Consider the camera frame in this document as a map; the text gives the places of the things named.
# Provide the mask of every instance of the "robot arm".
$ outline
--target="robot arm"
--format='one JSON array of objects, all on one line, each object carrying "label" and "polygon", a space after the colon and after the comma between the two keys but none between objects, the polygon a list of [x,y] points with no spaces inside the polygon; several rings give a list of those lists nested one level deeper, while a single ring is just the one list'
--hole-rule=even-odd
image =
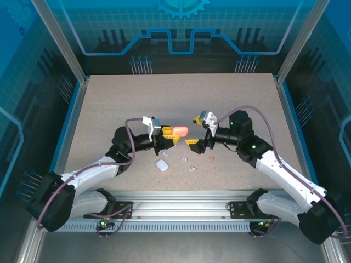
[{"label": "robot arm", "polygon": [[325,197],[339,215],[343,215],[340,195],[328,193],[279,157],[284,166],[314,191],[283,169],[275,157],[272,146],[254,135],[252,120],[246,111],[236,111],[230,115],[229,128],[220,127],[216,124],[217,121],[212,121],[213,119],[217,120],[210,111],[202,112],[194,119],[194,123],[206,128],[207,133],[203,140],[186,140],[192,151],[204,153],[206,147],[213,149],[217,142],[235,145],[236,153],[244,162],[272,178],[295,200],[292,202],[274,196],[267,190],[259,189],[247,198],[247,207],[253,215],[271,214],[287,220],[298,226],[304,235],[316,244],[321,244],[340,226],[334,213],[315,192]]},{"label": "robot arm", "polygon": [[[156,155],[161,150],[173,147],[180,139],[180,135],[172,135],[172,127],[161,126],[160,120],[143,118],[148,126],[148,133],[134,136],[135,151],[154,149]],[[58,175],[51,172],[45,175],[32,195],[26,207],[27,211],[36,219],[39,218],[44,206],[52,194],[63,184],[67,183],[53,199],[44,214],[41,224],[53,232],[62,227],[69,218],[88,213],[111,214],[116,210],[116,200],[103,189],[96,189],[95,185],[109,178],[114,178],[128,169],[129,165],[116,165],[131,160],[128,155],[132,152],[127,128],[119,127],[112,139],[109,151],[97,162],[89,165],[89,169],[80,169]],[[69,180],[78,171],[82,171],[74,180]]]}]

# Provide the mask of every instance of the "orange object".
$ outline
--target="orange object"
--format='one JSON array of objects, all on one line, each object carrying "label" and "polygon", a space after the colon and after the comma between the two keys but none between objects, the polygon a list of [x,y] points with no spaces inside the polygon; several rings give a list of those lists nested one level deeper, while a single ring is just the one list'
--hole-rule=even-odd
[{"label": "orange object", "polygon": [[180,137],[185,137],[188,134],[188,128],[187,127],[174,127],[172,129],[172,134],[180,135]]}]

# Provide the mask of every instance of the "gear logo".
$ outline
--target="gear logo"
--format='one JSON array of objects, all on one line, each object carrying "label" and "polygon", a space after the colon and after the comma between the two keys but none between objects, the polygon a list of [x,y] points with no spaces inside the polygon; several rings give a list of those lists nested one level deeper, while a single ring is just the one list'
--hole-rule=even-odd
[{"label": "gear logo", "polygon": [[32,17],[30,0],[0,0],[0,8],[6,8],[15,22],[24,27]]},{"label": "gear logo", "polygon": [[197,15],[199,10],[205,9],[205,4],[210,0],[157,0],[156,4],[159,11],[165,12],[165,15],[171,15],[171,18],[183,19]]}]

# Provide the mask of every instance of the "table surface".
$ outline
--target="table surface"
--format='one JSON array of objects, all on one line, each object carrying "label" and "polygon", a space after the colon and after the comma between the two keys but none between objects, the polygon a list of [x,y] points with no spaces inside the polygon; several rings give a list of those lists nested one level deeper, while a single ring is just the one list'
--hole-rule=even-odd
[{"label": "table surface", "polygon": [[[155,116],[162,125],[189,127],[185,139],[203,139],[206,131],[193,124],[194,117],[210,110],[220,119],[242,105],[255,106],[266,115],[280,156],[301,171],[271,74],[91,76],[65,171],[82,168],[101,158],[110,148],[115,130],[124,126],[128,118]],[[270,142],[261,117],[251,110],[248,113],[255,133]],[[135,135],[147,132],[141,123],[132,123],[131,129]],[[204,155],[197,155],[182,138],[176,148],[167,152],[169,156],[155,156],[153,150],[138,152],[126,172],[96,187],[135,191],[280,188],[221,144],[216,144],[213,150],[207,149]],[[183,157],[188,158],[186,163],[180,160]],[[155,166],[160,158],[169,164],[166,172]],[[195,171],[188,171],[191,165]]]}]

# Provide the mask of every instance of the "blue wall panel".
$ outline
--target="blue wall panel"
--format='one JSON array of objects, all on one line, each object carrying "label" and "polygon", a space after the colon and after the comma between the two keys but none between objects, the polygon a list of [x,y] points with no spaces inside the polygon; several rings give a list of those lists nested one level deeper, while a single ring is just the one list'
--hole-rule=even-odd
[{"label": "blue wall panel", "polygon": [[319,183],[351,209],[351,28],[349,1],[333,0],[288,74]]},{"label": "blue wall panel", "polygon": [[48,171],[76,79],[29,0],[0,1],[0,25],[0,258],[14,262],[36,187],[25,175]]},{"label": "blue wall panel", "polygon": [[134,66],[145,55],[153,73],[277,73],[313,4],[49,1],[86,74],[150,73]]}]

